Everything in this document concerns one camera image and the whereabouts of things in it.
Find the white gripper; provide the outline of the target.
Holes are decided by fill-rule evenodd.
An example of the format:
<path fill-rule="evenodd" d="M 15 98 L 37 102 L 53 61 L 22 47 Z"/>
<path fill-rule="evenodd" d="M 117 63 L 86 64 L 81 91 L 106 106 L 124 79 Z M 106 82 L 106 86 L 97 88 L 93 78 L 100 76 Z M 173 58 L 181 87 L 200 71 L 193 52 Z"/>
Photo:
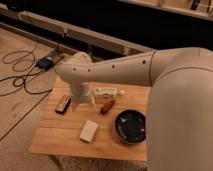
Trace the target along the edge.
<path fill-rule="evenodd" d="M 72 84 L 71 99 L 72 99 L 72 111 L 75 112 L 80 104 L 87 103 L 93 109 L 96 108 L 93 92 L 88 83 Z"/>

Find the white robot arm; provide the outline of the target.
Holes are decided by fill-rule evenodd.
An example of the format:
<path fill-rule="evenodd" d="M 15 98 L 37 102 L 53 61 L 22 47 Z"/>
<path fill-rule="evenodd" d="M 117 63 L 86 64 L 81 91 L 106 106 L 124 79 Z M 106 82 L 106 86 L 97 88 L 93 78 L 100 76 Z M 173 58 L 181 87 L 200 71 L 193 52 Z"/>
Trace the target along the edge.
<path fill-rule="evenodd" d="M 91 82 L 149 87 L 148 171 L 213 171 L 213 51 L 155 50 L 96 63 L 78 52 L 56 70 L 77 103 L 91 98 Z"/>

